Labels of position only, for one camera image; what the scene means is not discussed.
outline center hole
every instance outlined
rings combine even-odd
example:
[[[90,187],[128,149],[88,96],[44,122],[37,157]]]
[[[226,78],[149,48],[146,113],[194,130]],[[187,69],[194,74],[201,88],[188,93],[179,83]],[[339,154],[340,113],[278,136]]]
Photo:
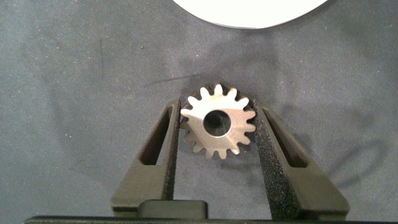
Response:
[[[223,136],[231,128],[231,119],[224,111],[214,110],[205,116],[203,126],[212,136]]]

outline white disc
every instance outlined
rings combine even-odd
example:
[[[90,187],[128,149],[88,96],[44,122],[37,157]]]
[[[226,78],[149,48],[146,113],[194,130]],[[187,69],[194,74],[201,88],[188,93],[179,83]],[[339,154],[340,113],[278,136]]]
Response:
[[[298,18],[326,0],[174,0],[212,24],[243,29],[272,27]]]

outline spur gear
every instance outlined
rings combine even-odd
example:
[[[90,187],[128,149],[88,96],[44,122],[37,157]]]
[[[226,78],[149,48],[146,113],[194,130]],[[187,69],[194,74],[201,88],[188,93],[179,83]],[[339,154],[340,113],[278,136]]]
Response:
[[[244,97],[236,101],[237,94],[237,89],[230,88],[224,95],[223,87],[217,84],[213,95],[202,87],[201,100],[188,97],[192,109],[188,109],[188,105],[181,109],[181,114],[188,121],[183,120],[180,127],[189,130],[184,138],[185,142],[196,142],[194,152],[206,149],[206,157],[211,158],[217,151],[221,159],[226,159],[228,149],[237,155],[239,142],[245,145],[250,143],[244,133],[256,130],[255,125],[247,122],[255,117],[256,112],[245,111],[249,99]]]

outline gray cloth background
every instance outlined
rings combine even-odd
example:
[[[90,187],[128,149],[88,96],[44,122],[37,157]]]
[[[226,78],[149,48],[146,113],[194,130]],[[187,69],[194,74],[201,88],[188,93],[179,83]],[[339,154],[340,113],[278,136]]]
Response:
[[[0,223],[111,216],[163,106],[218,80],[274,109],[349,220],[398,221],[397,12],[328,1],[235,30],[171,0],[0,1]],[[271,218],[255,146],[225,161],[179,146],[175,198],[206,200],[211,218]]]

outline metal gear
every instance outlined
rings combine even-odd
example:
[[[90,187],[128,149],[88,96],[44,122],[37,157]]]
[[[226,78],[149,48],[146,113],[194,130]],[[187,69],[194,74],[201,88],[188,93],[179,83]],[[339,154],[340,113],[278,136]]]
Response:
[[[236,101],[237,94],[237,89],[230,88],[224,95],[223,87],[217,84],[213,95],[202,87],[201,100],[188,97],[192,109],[188,109],[188,105],[181,109],[181,114],[188,121],[183,120],[180,127],[189,130],[185,142],[196,142],[194,152],[206,149],[206,157],[211,158],[217,151],[221,159],[226,159],[228,149],[237,155],[240,152],[239,142],[245,145],[250,143],[244,133],[256,130],[255,125],[247,122],[255,117],[256,112],[244,110],[249,99],[244,97]]]

